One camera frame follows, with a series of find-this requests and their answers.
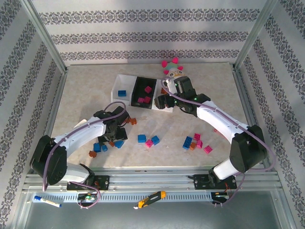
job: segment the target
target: marble surface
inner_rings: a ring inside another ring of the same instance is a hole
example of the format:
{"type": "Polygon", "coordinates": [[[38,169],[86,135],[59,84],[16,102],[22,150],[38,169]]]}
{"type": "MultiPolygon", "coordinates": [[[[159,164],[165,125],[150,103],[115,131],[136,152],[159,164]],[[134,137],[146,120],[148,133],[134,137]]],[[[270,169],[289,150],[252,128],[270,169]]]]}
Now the marble surface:
{"type": "MultiPolygon", "coordinates": [[[[209,96],[225,112],[246,123],[244,111],[228,63],[184,64],[184,72],[191,78],[196,92],[209,96]]],[[[89,119],[110,103],[110,93],[117,74],[161,79],[160,64],[76,65],[70,66],[57,113],[52,136],[70,131],[82,119],[89,119]]],[[[213,132],[213,127],[177,107],[173,113],[127,107],[138,124],[125,126],[128,140],[121,149],[108,145],[107,152],[96,158],[88,155],[97,139],[75,151],[68,162],[83,163],[90,167],[142,167],[142,166],[213,166],[228,158],[230,144],[213,132]],[[187,136],[202,135],[203,146],[213,151],[207,155],[203,149],[185,150],[182,145],[187,136]],[[147,138],[157,135],[161,142],[148,149],[137,142],[137,135],[147,138]]]]}

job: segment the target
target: striped wall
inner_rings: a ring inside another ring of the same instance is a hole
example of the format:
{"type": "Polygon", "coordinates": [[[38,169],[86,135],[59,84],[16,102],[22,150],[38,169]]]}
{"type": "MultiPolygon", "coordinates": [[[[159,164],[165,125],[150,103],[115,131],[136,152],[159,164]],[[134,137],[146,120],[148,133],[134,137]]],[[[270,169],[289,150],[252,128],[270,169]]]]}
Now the striped wall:
{"type": "Polygon", "coordinates": [[[66,65],[234,62],[266,0],[33,0],[66,65]]]}
{"type": "Polygon", "coordinates": [[[0,0],[0,229],[10,228],[61,72],[18,0],[0,0]]]}
{"type": "Polygon", "coordinates": [[[297,228],[305,228],[304,28],[305,0],[279,0],[241,67],[297,228]]]}

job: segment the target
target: metal strip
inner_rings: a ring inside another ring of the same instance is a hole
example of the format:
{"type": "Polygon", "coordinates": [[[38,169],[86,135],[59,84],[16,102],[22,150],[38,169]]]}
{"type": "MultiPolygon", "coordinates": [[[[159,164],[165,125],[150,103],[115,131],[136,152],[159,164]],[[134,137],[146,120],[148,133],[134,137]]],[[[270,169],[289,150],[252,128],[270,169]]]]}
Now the metal strip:
{"type": "Polygon", "coordinates": [[[64,73],[67,69],[65,63],[63,62],[63,59],[61,58],[60,53],[58,52],[54,42],[51,39],[51,36],[49,35],[47,29],[45,28],[43,22],[41,21],[41,18],[36,11],[33,3],[31,0],[20,0],[20,3],[24,7],[26,13],[28,14],[28,17],[32,21],[33,25],[35,26],[38,34],[40,35],[42,41],[47,46],[48,51],[50,52],[52,58],[54,59],[55,63],[59,67],[61,73],[64,73]]]}
{"type": "Polygon", "coordinates": [[[240,50],[238,57],[234,63],[235,69],[240,68],[241,64],[243,63],[246,55],[249,53],[252,44],[254,43],[255,39],[257,38],[259,32],[261,31],[262,27],[264,26],[267,18],[269,17],[270,13],[272,12],[277,0],[267,0],[261,13],[259,14],[251,32],[247,40],[245,41],[242,49],[240,50]]]}
{"type": "Polygon", "coordinates": [[[57,90],[57,93],[55,95],[55,101],[51,110],[51,114],[50,114],[50,118],[48,120],[48,124],[46,127],[46,131],[45,131],[45,135],[51,136],[53,128],[54,128],[54,124],[55,124],[55,119],[56,119],[56,115],[58,112],[58,108],[59,108],[59,104],[61,102],[61,96],[62,96],[62,92],[66,83],[66,79],[67,79],[67,75],[68,75],[68,71],[66,71],[65,73],[62,73],[63,76],[61,77],[61,82],[59,85],[59,88],[57,90]]]}

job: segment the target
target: white marker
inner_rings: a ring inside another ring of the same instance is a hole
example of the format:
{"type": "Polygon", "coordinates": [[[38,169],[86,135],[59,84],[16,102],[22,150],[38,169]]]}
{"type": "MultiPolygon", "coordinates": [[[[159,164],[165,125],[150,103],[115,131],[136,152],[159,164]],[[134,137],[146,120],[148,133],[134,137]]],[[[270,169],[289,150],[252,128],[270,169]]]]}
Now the white marker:
{"type": "Polygon", "coordinates": [[[47,204],[51,204],[51,205],[53,205],[53,206],[56,206],[56,207],[58,207],[58,208],[61,208],[61,204],[54,203],[54,202],[49,201],[49,200],[47,200],[47,199],[41,198],[41,197],[39,197],[39,196],[35,196],[34,199],[39,200],[40,202],[44,202],[44,203],[47,203],[47,204]]]}

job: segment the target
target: plush toy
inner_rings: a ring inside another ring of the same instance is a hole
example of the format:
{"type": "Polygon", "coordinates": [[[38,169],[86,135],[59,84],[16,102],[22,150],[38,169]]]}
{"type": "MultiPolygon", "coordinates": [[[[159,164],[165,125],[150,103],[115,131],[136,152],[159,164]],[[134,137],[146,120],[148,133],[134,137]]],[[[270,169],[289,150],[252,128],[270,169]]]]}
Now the plush toy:
{"type": "Polygon", "coordinates": [[[169,63],[167,61],[162,61],[161,65],[163,68],[165,68],[165,70],[163,71],[165,75],[168,74],[168,72],[171,68],[176,68],[179,70],[183,69],[183,66],[178,67],[178,57],[174,57],[172,62],[169,62],[169,63]]]}

